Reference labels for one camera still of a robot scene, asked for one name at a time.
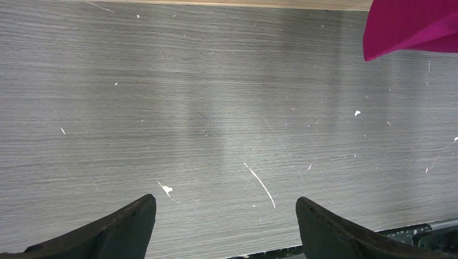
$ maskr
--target white paint splatter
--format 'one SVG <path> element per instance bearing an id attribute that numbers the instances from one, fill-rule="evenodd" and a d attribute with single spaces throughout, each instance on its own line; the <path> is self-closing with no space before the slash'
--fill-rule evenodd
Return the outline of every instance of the white paint splatter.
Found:
<path id="1" fill-rule="evenodd" d="M 165 185 L 162 185 L 160 182 L 158 182 L 158 184 L 162 187 L 162 189 L 165 191 L 165 193 L 167 194 L 167 196 L 170 197 L 169 192 L 173 191 L 173 188 L 172 188 L 172 187 L 165 186 Z"/>
<path id="2" fill-rule="evenodd" d="M 157 182 L 161 187 L 162 189 L 165 191 L 165 194 L 167 194 L 167 196 L 169 198 L 171 198 L 174 202 L 176 203 L 180 203 L 179 201 L 175 200 L 174 198 L 172 198 L 172 196 L 170 196 L 170 192 L 173 191 L 173 188 L 172 187 L 169 187 L 169 186 L 165 186 L 165 185 L 162 185 L 160 182 Z"/>
<path id="3" fill-rule="evenodd" d="M 253 172 L 253 170 L 251 170 L 251 168 L 248 167 L 248 165 L 245 162 L 244 162 L 244 165 L 248 168 L 248 170 L 250 170 L 250 172 L 254 175 L 254 177 L 256 177 L 256 179 L 258 179 L 258 181 L 262 185 L 262 187 L 264 187 L 264 190 L 266 190 L 267 195 L 269 195 L 269 198 L 271 198 L 273 207 L 275 208 L 275 202 L 273 201 L 273 198 L 272 198 L 271 194 L 269 193 L 269 190 L 267 190 L 266 186 L 262 183 L 261 179 L 256 175 L 255 172 Z"/>
<path id="4" fill-rule="evenodd" d="M 89 2 L 89 1 L 86 1 L 86 3 L 88 3 L 88 4 L 92 4 L 93 6 L 99 7 L 99 8 L 101 8 L 101 9 L 105 10 L 105 11 L 108 11 L 108 12 L 113 12 L 113 11 L 111 11 L 111 10 L 107 9 L 107 8 L 103 8 L 103 7 L 101 7 L 100 5 L 97 5 L 97 4 L 94 4 L 94 3 L 91 3 L 91 2 Z"/>

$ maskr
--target pink cloth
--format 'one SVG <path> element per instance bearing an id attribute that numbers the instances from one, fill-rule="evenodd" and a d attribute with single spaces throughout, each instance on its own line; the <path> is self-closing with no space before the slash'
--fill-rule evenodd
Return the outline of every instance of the pink cloth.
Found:
<path id="1" fill-rule="evenodd" d="M 366 61 L 396 50 L 458 52 L 458 1 L 374 0 L 362 42 Z"/>

